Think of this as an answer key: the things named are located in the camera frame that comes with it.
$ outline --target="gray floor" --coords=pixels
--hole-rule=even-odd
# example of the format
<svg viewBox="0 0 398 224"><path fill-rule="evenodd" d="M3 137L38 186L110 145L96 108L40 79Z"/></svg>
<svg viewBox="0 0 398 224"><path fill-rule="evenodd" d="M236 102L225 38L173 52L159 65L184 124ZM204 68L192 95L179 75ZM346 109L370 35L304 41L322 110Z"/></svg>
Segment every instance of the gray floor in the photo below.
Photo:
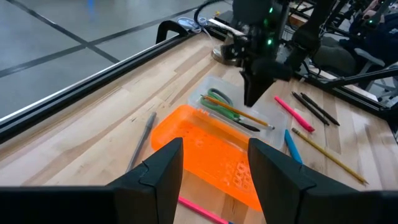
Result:
<svg viewBox="0 0 398 224"><path fill-rule="evenodd" d="M94 41L99 51L124 60L155 44L160 21L192 17L189 9L202 2L0 0L0 118L113 64L84 44ZM67 35L22 10L19 3L59 25ZM230 9L230 4L221 2L201 16ZM102 42L129 29L133 32Z"/></svg>

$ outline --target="transparent bin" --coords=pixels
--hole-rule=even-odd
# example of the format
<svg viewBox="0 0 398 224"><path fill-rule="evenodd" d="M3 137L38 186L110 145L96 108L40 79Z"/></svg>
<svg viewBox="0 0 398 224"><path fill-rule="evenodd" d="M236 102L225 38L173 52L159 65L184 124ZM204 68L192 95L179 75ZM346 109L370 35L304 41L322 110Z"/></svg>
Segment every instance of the transparent bin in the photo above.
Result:
<svg viewBox="0 0 398 224"><path fill-rule="evenodd" d="M203 106L200 103L201 95L207 95L207 91L210 88L216 88L217 90L227 95L233 102L234 108L275 126L275 129L270 130L265 126L250 120L249 118L244 118L241 116L244 123L255 126L261 130L260 132L250 131L236 124L230 119L224 117L222 114L219 114L217 111L213 111L206 106ZM188 99L188 104L196 109L201 109L209 112L211 115L217 117L225 123L228 123L230 126L238 129L239 131L247 134L250 137L258 138L261 141L269 144L270 146L276 149L280 149L284 143L284 134L287 126L286 114L279 110L279 108L275 104L266 104L261 100L257 101L257 103L252 108L248 108L243 104L243 96L243 87L235 86L218 77L207 76L204 81L199 84L198 88L190 95Z"/></svg>

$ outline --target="green scissors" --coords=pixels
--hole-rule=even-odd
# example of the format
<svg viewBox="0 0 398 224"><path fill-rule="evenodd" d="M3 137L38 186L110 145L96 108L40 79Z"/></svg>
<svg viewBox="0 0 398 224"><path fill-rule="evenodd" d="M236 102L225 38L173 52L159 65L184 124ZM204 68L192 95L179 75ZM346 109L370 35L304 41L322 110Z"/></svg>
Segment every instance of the green scissors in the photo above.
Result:
<svg viewBox="0 0 398 224"><path fill-rule="evenodd" d="M210 88L207 91L207 95L211 98L214 98L220 102L226 103L230 106L233 106L232 100L226 96L223 92L217 90L216 88ZM216 105L208 100L205 100L203 97L200 98L200 103L203 106L206 106L207 108L218 112L219 114L223 115L224 117L234 121L235 123L247 128L250 131L255 131L258 132L260 131L258 128L248 125L248 124L244 124L241 122L241 115L239 115L238 113L235 113L234 111L231 111L223 106L220 105Z"/></svg>

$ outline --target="wooden table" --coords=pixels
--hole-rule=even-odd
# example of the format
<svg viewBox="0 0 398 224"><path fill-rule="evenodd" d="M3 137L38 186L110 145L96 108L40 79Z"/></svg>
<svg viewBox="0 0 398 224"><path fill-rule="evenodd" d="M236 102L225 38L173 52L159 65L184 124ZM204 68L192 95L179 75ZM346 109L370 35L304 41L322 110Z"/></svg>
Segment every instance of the wooden table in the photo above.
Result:
<svg viewBox="0 0 398 224"><path fill-rule="evenodd" d="M0 185L104 185L123 175L153 111L158 124L209 74L243 85L239 69L215 62L211 48L206 35L197 35L4 143ZM291 96L292 90L308 94L341 126L324 127ZM358 190L398 189L398 147L384 120L297 80L277 81L260 100L275 104L275 95L311 122L316 131L308 136L369 185L359 184L292 133L307 166ZM289 116L291 127L305 132ZM281 151L288 153L286 147ZM152 153L147 141L138 161ZM188 172L180 195L234 223L265 223L261 212ZM209 223L181 205L175 222Z"/></svg>

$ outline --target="orange tray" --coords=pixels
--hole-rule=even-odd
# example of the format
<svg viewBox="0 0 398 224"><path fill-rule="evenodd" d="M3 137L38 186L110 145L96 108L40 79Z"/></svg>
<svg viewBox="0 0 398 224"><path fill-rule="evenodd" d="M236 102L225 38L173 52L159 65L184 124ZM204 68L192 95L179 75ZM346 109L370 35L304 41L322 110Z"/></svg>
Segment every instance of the orange tray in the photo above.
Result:
<svg viewBox="0 0 398 224"><path fill-rule="evenodd" d="M182 105L153 130L150 141L157 151L177 137L183 137L184 169L261 211L250 175L249 136L206 112Z"/></svg>

